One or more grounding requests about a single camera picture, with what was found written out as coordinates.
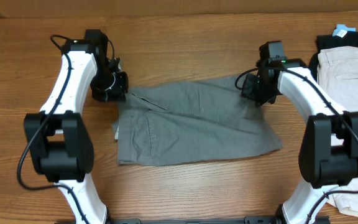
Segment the grey shorts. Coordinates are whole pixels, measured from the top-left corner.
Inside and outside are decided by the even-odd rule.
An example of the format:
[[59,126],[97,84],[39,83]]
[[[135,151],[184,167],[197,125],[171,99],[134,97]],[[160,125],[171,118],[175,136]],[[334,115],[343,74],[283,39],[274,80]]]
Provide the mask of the grey shorts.
[[113,123],[123,165],[241,159],[283,144],[234,76],[131,88]]

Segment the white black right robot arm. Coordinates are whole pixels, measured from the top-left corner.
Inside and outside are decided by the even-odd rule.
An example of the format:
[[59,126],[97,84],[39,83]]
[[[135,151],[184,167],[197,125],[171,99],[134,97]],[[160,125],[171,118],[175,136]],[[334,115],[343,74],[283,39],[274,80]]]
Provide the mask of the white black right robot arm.
[[358,112],[348,112],[317,84],[300,58],[285,56],[281,41],[259,47],[256,67],[236,88],[257,106],[286,96],[306,122],[298,156],[301,180],[276,215],[247,216],[245,223],[329,223],[319,211],[333,194],[358,177]]

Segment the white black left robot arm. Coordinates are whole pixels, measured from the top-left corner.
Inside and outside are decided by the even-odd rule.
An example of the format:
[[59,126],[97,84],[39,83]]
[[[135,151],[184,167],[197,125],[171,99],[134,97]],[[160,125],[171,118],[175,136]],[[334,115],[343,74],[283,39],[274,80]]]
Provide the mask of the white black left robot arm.
[[88,93],[96,101],[125,101],[128,76],[107,35],[88,29],[83,39],[64,38],[54,88],[38,113],[24,118],[27,145],[17,165],[19,185],[31,191],[59,189],[75,223],[111,223],[91,176],[94,147],[82,118]]

